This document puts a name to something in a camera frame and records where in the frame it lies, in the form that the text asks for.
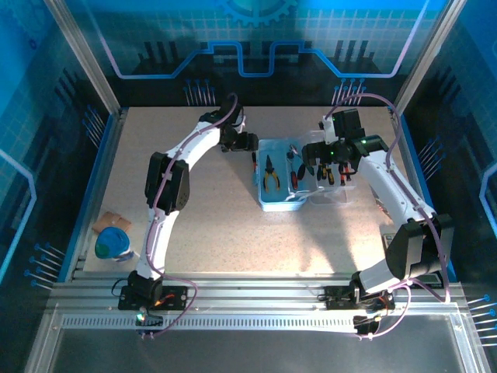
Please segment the brown cardboard piece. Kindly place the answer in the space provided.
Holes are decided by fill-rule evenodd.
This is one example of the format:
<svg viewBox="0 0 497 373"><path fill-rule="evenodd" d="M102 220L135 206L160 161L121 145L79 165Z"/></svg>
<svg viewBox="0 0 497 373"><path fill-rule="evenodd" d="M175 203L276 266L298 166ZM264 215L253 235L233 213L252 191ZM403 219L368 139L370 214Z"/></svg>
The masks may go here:
<svg viewBox="0 0 497 373"><path fill-rule="evenodd" d="M92 230L95 233L100 233L105 228L119 228L125 232L128 232L130 227L131 222L129 220L120 214L107 211L92 225Z"/></svg>

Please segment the yellow handled pliers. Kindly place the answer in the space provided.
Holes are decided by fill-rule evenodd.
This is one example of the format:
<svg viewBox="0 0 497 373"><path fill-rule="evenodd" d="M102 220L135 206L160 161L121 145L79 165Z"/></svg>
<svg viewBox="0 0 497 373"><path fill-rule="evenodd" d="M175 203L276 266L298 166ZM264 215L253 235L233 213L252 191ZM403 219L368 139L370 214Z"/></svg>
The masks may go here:
<svg viewBox="0 0 497 373"><path fill-rule="evenodd" d="M266 167L265 167L265 176L263 178L263 187L264 190L269 192L269 178L272 177L276 183L276 190L280 189L280 179L276 173L276 170L273 167L273 163L269 155L266 156Z"/></svg>

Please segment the stubby red black screwdriver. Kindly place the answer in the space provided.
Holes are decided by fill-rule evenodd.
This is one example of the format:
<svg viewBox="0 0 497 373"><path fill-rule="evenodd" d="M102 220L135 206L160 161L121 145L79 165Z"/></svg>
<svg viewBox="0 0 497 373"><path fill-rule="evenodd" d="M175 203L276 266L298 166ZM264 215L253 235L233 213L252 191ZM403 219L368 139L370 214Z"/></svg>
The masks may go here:
<svg viewBox="0 0 497 373"><path fill-rule="evenodd" d="M294 170L294 153L293 152L287 153L287 161L289 162L289 165L290 165L290 181L291 181L292 188L293 188L293 190L297 190L298 189L298 178L297 178L297 174Z"/></svg>

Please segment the black desk calculator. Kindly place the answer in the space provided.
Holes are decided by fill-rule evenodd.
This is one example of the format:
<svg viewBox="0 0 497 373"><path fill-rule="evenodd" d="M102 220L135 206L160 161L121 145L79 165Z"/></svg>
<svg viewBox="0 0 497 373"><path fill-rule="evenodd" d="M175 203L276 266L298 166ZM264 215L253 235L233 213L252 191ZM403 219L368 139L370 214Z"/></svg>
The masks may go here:
<svg viewBox="0 0 497 373"><path fill-rule="evenodd" d="M386 233L382 235L382 242L384 246L384 251L387 251L389 245L391 244L394 238L393 234ZM424 274L417 277L417 280L426 284L429 288L432 289L442 289L443 288L443 280L439 272Z"/></svg>

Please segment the blue tool case clear lid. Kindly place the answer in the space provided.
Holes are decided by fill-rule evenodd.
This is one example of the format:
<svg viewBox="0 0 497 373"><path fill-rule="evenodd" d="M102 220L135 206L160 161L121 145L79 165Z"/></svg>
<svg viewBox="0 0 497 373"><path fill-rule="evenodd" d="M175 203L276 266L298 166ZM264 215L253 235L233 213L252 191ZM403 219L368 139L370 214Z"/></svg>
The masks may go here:
<svg viewBox="0 0 497 373"><path fill-rule="evenodd" d="M334 205L346 206L354 202L356 192L356 183L353 180L346 181L345 186L341 186L339 166L336 164L327 164L332 168L335 184L330 186L326 179L317 181L318 163L314 167L315 175L312 176L307 170L304 178L298 180L298 189L293 190L290 181L290 165L287 161L287 153L290 152L290 144L297 147L299 154L303 158L302 148L309 143L323 141L321 131L309 131L306 134L296 138L273 138L262 139L259 141L259 150L257 156L257 171L254 174L254 183L258 185L258 197L261 208L265 212L297 211L305 202L314 205ZM269 192L263 187L263 178L265 176L266 156L269 155L273 167L280 179L280 189L276 190L274 178L269 178ZM301 161L294 156L294 170L297 173Z"/></svg>

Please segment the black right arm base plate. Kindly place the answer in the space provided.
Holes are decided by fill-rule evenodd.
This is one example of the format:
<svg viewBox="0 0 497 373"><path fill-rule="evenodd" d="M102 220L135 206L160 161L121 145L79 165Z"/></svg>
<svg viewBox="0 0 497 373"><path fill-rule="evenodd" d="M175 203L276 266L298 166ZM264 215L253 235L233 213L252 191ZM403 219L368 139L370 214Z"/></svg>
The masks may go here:
<svg viewBox="0 0 497 373"><path fill-rule="evenodd" d="M328 310L365 310L376 312L393 310L393 296L387 291L366 293L358 285L327 286L324 293L319 295L321 302Z"/></svg>

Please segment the aluminium corner post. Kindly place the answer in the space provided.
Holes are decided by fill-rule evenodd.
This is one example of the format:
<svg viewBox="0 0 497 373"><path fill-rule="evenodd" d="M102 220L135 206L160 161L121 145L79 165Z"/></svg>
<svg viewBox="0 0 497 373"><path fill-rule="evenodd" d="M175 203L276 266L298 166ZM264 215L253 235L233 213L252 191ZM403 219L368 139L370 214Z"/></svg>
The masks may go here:
<svg viewBox="0 0 497 373"><path fill-rule="evenodd" d="M113 116L117 115L121 105L65 1L43 0L43 2L88 76L104 107Z"/></svg>
<svg viewBox="0 0 497 373"><path fill-rule="evenodd" d="M446 41L466 0L422 0L421 9L402 44L391 98L404 113Z"/></svg>

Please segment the aluminium frame rail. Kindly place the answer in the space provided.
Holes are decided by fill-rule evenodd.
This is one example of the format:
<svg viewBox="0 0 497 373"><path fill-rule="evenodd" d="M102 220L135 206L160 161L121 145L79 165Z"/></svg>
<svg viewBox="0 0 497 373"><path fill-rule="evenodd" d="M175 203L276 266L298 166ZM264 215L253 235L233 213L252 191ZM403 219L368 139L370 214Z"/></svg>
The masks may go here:
<svg viewBox="0 0 497 373"><path fill-rule="evenodd" d="M348 287L340 276L259 277L196 274L193 284L164 281L163 287L186 289L190 312L290 312L323 309L318 296L326 287ZM46 309L61 312L109 312L118 309L127 280L109 274L77 272L75 279L53 286Z"/></svg>

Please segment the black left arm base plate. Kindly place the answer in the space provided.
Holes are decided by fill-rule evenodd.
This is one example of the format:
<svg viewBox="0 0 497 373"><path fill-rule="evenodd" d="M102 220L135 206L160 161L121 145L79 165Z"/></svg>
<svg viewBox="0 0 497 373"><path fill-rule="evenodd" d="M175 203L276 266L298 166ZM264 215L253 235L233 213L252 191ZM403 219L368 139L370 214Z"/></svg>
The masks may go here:
<svg viewBox="0 0 497 373"><path fill-rule="evenodd" d="M186 308L188 288L186 286L161 286L143 295L131 286L121 289L118 296L119 310L182 311Z"/></svg>

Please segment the dark acrylic panel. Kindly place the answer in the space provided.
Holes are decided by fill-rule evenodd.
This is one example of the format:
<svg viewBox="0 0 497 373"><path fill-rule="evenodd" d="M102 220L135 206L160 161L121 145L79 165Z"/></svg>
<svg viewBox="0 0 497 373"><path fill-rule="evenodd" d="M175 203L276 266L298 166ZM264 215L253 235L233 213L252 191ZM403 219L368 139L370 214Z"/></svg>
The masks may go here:
<svg viewBox="0 0 497 373"><path fill-rule="evenodd" d="M50 373L465 373L448 328L407 320L387 336L304 331L66 330Z"/></svg>

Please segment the blue green plastic cup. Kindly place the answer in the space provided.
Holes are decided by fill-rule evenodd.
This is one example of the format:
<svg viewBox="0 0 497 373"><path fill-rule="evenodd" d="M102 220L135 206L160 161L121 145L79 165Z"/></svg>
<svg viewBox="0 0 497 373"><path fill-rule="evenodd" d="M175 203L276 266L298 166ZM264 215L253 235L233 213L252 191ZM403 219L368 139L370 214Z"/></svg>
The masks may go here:
<svg viewBox="0 0 497 373"><path fill-rule="evenodd" d="M131 249L127 233L116 227L104 228L96 239L95 255L101 260L124 262L132 260L136 254Z"/></svg>

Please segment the blue aluminium side rail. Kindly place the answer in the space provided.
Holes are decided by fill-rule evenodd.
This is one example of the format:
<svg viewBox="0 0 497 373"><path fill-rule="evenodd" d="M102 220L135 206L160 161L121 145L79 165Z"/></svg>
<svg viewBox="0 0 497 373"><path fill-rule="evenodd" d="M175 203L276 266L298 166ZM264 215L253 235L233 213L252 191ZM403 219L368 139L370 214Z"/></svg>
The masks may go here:
<svg viewBox="0 0 497 373"><path fill-rule="evenodd" d="M398 132L398 122L397 117L391 107L388 107L388 112L391 115L392 126L394 127L394 132ZM422 173L422 169L417 157L414 143L412 141L411 134L409 132L407 122L405 118L401 115L401 129L402 134L400 140L398 141L398 147L401 154L405 170L407 172L406 178L409 183L415 189L416 193L426 202L427 205L433 207L433 202L428 191L425 177ZM447 262L447 273L450 282L457 282L457 276L454 271L454 266L450 261L450 258L446 260Z"/></svg>
<svg viewBox="0 0 497 373"><path fill-rule="evenodd" d="M122 108L118 114L110 115L108 118L75 227L57 277L58 283L71 281L73 273L78 269L78 263L85 262L88 251L91 250L92 226L99 218L100 208L128 110L127 107Z"/></svg>

